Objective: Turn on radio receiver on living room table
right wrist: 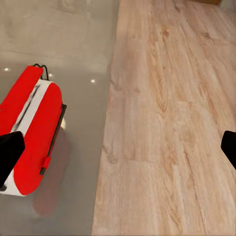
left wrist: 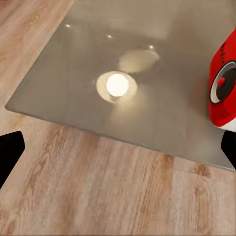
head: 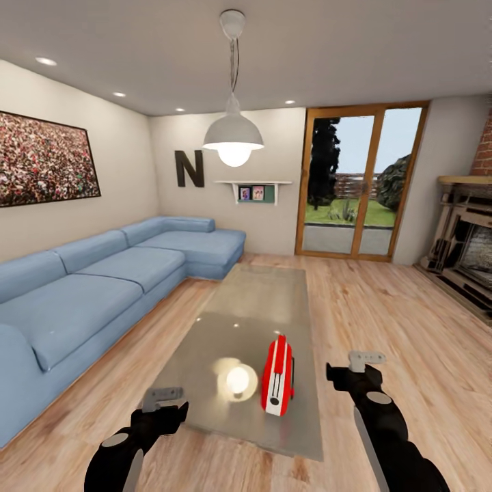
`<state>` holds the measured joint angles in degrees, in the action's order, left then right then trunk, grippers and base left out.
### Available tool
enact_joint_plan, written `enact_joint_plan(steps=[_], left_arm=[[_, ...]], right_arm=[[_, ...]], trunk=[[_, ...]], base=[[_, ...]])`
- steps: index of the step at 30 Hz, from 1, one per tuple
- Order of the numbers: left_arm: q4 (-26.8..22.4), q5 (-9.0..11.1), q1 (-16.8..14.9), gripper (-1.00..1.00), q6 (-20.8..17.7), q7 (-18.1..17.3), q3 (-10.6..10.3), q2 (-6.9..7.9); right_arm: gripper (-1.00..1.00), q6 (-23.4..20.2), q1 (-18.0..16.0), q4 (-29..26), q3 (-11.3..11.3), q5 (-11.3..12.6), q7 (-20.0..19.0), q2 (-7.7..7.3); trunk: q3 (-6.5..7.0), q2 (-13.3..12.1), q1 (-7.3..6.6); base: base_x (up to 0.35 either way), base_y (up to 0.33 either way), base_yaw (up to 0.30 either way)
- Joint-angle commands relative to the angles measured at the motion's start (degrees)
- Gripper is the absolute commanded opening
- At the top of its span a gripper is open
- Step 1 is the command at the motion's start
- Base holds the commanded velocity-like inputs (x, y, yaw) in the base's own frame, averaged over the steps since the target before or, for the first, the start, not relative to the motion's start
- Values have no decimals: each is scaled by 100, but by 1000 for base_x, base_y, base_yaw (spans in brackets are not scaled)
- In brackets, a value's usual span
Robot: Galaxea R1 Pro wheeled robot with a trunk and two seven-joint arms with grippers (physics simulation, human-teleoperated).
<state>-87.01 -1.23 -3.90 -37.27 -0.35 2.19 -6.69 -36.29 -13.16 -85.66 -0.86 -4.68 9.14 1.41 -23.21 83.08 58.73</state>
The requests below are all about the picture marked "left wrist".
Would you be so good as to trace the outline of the radio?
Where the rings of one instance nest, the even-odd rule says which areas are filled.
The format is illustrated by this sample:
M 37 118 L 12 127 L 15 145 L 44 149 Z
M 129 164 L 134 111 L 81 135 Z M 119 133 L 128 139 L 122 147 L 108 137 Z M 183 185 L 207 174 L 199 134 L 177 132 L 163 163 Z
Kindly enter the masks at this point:
M 215 53 L 209 68 L 209 117 L 214 126 L 236 132 L 236 29 Z

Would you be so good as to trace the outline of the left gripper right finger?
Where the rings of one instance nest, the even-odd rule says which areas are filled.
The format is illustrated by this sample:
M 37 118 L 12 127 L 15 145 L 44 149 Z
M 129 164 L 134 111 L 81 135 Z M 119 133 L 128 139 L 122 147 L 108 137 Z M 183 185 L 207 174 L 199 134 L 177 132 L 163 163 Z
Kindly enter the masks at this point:
M 221 149 L 236 169 L 236 132 L 228 130 L 224 132 Z

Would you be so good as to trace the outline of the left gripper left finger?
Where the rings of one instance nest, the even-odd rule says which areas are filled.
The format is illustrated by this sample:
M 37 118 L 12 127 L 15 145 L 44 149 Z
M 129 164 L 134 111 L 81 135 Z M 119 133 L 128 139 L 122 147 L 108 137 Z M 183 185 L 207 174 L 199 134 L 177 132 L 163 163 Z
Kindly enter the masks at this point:
M 0 189 L 25 150 L 21 131 L 0 136 Z

